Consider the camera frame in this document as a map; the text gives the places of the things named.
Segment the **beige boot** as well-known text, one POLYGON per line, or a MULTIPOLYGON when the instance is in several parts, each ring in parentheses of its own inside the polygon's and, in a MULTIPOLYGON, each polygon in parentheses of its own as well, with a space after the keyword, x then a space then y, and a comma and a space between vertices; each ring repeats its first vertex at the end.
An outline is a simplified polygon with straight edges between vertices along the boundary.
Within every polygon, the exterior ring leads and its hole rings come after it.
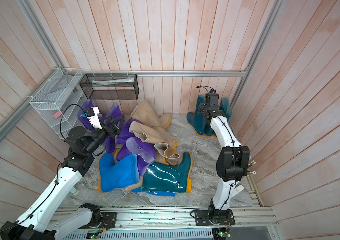
POLYGON ((133 133, 144 143, 167 143, 168 146, 172 149, 177 146, 177 141, 172 136, 170 136, 167 131, 162 127, 149 127, 139 122, 132 122, 129 127, 129 132, 133 133))
POLYGON ((167 143, 154 144, 156 155, 155 163, 165 164, 169 166, 177 166, 180 154, 170 148, 167 143))
POLYGON ((146 99, 138 103, 131 113, 131 118, 141 121, 146 126, 163 129, 166 129, 172 122, 170 114, 164 114, 159 118, 146 99))

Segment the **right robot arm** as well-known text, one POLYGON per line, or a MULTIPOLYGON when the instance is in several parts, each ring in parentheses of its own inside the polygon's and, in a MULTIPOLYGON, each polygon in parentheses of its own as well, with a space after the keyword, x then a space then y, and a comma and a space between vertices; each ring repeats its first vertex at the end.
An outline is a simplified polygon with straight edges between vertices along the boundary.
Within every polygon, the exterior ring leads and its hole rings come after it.
POLYGON ((236 139, 224 110, 218 105, 219 95, 210 90, 205 95, 205 103, 200 112, 213 129, 221 146, 216 162, 216 172, 220 178, 216 193, 209 205, 209 219, 215 225, 227 223, 232 218, 231 198, 244 187, 237 183, 248 173, 250 150, 236 139))

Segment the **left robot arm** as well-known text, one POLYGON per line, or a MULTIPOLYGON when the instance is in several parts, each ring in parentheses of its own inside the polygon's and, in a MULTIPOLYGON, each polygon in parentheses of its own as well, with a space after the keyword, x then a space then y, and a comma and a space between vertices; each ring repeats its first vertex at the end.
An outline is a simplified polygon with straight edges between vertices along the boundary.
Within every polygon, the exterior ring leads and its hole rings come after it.
POLYGON ((106 118, 108 123, 93 132, 83 126, 69 131, 66 142, 70 145, 64 162, 57 166, 56 176, 40 197, 14 222, 6 222, 0 229, 3 240, 62 240, 75 230, 88 226, 105 227, 99 206, 81 205, 73 214, 50 225, 54 213, 72 188, 86 175, 104 141, 119 135, 124 116, 106 118))

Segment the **teal boot standing back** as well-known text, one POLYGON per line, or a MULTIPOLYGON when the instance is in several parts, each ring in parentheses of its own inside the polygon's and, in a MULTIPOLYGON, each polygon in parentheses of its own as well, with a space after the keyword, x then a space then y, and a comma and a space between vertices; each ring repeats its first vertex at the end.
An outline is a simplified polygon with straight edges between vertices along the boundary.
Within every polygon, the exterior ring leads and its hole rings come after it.
POLYGON ((225 113, 226 118, 229 121, 231 116, 232 116, 232 110, 230 108, 230 104, 229 104, 229 99, 228 98, 222 98, 221 99, 221 103, 219 105, 219 110, 222 110, 225 113))

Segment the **black mesh basket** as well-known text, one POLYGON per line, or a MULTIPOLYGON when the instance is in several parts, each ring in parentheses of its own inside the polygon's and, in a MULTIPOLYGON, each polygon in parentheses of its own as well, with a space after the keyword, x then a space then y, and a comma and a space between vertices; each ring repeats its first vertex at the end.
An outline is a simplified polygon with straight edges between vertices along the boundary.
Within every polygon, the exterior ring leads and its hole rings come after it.
POLYGON ((137 100, 139 96, 138 78, 136 75, 110 75, 110 74, 85 74, 79 82, 86 97, 93 101, 101 100, 137 100), (136 82, 133 87, 93 87, 95 79, 122 79, 134 77, 136 82))

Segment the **paper in black basket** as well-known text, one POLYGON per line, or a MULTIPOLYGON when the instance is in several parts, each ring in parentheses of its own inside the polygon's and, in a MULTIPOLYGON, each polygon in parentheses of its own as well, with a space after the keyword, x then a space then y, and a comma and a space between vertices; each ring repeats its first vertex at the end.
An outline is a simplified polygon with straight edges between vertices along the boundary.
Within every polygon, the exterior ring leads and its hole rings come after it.
POLYGON ((92 81, 93 87, 133 87, 136 82, 134 77, 122 79, 95 79, 92 81))

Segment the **blue boot on top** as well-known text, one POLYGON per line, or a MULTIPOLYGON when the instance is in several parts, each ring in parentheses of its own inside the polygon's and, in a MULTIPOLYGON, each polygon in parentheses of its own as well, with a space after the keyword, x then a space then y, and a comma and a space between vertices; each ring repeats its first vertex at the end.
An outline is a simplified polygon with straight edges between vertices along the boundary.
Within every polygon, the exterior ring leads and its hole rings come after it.
POLYGON ((98 190, 107 193, 135 185, 140 180, 138 158, 130 154, 115 164, 112 154, 107 153, 99 161, 100 179, 98 190))

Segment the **pink eraser block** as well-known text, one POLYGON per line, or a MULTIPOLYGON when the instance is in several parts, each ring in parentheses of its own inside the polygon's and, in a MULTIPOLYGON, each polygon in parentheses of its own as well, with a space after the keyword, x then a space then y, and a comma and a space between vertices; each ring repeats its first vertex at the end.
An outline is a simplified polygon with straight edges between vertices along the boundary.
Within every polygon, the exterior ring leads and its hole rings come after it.
POLYGON ((56 113, 54 113, 52 116, 54 117, 54 119, 59 119, 61 118, 63 115, 62 111, 57 111, 56 113))

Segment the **bundle of pencils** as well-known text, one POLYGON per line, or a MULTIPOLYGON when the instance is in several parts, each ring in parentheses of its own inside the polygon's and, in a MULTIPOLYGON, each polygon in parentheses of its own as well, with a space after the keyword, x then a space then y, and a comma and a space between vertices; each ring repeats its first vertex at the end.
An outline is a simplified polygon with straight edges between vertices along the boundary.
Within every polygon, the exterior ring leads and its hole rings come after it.
POLYGON ((253 158, 250 156, 249 162, 248 162, 248 169, 247 169, 247 175, 256 175, 257 172, 252 169, 252 167, 256 164, 257 162, 253 160, 253 158))

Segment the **aluminium frame rail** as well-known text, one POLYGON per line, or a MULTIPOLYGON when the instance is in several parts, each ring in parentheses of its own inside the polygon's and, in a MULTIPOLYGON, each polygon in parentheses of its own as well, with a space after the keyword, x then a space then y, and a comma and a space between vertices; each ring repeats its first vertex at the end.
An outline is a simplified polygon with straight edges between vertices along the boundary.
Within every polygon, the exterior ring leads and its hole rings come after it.
POLYGON ((245 70, 230 71, 81 71, 82 74, 136 75, 137 77, 244 77, 245 70))

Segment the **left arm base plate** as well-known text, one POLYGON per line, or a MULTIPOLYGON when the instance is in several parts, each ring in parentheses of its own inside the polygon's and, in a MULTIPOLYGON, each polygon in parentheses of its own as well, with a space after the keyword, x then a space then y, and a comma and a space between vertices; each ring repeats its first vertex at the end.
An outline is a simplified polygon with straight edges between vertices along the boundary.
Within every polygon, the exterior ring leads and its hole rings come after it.
POLYGON ((92 215, 91 221, 79 229, 113 229, 116 225, 117 212, 99 212, 92 215))

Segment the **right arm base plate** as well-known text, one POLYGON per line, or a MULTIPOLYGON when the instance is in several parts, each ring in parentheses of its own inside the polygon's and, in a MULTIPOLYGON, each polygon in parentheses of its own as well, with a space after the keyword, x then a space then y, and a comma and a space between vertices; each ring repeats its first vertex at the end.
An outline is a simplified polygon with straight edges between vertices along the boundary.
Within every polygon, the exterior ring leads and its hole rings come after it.
POLYGON ((197 226, 234 226, 232 210, 192 210, 190 216, 197 226))

